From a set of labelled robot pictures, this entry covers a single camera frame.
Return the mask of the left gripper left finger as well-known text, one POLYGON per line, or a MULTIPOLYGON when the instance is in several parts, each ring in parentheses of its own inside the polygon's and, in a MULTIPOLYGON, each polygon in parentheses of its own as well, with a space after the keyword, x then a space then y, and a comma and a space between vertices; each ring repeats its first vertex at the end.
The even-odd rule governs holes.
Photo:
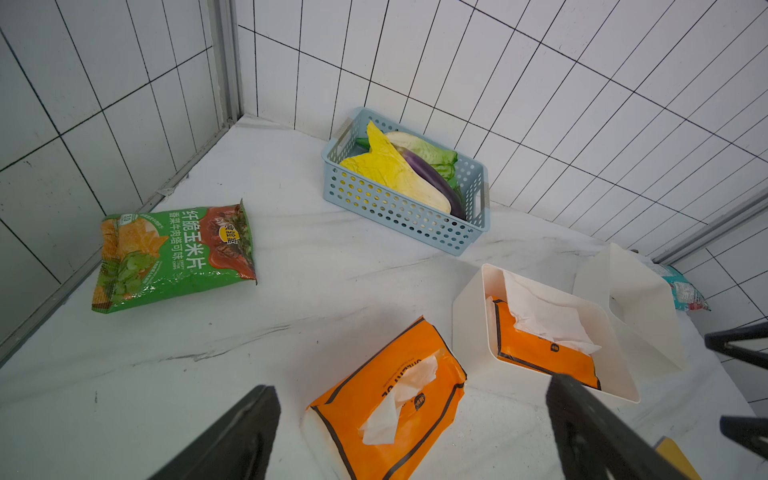
POLYGON ((276 389, 258 385, 152 477, 263 479, 280 413, 276 389))

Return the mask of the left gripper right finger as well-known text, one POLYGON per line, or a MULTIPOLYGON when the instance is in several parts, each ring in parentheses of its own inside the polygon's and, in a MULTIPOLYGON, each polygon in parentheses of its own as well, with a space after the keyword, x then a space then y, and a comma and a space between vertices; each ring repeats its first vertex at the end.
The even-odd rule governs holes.
POLYGON ((546 406, 567 479, 683 479, 573 377, 551 376, 546 406))

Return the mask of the orange tissue pack with sheet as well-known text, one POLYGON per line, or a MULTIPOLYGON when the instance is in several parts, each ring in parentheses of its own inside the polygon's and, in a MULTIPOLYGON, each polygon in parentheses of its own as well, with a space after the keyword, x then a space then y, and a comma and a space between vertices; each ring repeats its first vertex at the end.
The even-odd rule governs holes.
POLYGON ((504 276, 505 296, 486 298, 496 357, 529 370, 566 374, 600 390, 592 355, 601 349, 582 325, 577 308, 548 300, 516 277, 504 276))

